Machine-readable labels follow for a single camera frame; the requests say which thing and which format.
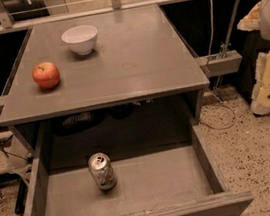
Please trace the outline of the silver 7up soda can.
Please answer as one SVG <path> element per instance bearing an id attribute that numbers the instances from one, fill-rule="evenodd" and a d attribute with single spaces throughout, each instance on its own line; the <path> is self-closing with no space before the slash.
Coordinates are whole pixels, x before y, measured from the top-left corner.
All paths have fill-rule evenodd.
<path id="1" fill-rule="evenodd" d="M 88 159 L 88 169 L 99 189 L 109 191 L 117 184 L 116 174 L 106 154 L 95 153 Z"/>

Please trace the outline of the grey counter cabinet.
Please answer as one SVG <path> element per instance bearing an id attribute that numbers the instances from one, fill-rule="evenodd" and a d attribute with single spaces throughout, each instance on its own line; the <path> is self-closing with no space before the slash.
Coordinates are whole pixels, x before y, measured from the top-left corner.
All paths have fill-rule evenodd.
<path id="1" fill-rule="evenodd" d="M 78 56 L 62 34 L 78 25 L 98 30 L 92 53 Z M 34 66 L 51 62 L 60 71 L 55 88 L 32 78 Z M 117 10 L 32 27 L 8 97 L 1 126 L 16 126 L 61 115 L 185 93 L 192 114 L 209 84 L 183 40 L 159 6 Z"/>

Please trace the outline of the open grey drawer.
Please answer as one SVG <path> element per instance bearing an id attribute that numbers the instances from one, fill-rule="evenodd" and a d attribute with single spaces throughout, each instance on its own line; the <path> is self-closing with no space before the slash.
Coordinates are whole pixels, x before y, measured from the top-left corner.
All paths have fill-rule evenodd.
<path id="1" fill-rule="evenodd" d="M 182 102 L 145 107 L 124 121 L 58 137 L 41 124 L 24 216 L 239 216 L 253 200 L 234 193 Z M 88 169 L 109 157 L 117 184 Z"/>

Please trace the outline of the white ceramic bowl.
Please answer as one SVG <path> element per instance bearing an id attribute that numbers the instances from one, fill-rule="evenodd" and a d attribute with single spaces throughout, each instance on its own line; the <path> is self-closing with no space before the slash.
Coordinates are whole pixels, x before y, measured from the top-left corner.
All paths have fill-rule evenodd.
<path id="1" fill-rule="evenodd" d="M 79 55 L 87 55 L 93 51 L 97 43 L 97 28 L 94 26 L 78 26 L 66 30 L 62 41 L 68 48 Z"/>

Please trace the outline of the red apple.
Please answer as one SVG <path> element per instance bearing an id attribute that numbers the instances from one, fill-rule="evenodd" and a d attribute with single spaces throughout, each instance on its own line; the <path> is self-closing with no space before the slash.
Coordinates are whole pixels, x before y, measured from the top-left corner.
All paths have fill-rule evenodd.
<path id="1" fill-rule="evenodd" d="M 51 62 L 40 62 L 32 70 L 32 79 L 41 88 L 55 88 L 60 82 L 60 71 Z"/>

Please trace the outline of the grey bracket block right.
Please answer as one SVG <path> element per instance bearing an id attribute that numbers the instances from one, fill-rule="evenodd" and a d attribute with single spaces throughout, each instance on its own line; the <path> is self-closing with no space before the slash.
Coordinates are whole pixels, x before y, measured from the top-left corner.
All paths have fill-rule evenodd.
<path id="1" fill-rule="evenodd" d="M 229 51 L 223 59 L 218 58 L 217 54 L 211 55 L 211 58 L 208 60 L 207 56 L 202 56 L 196 59 L 208 78 L 237 73 L 242 61 L 242 56 L 236 51 Z"/>

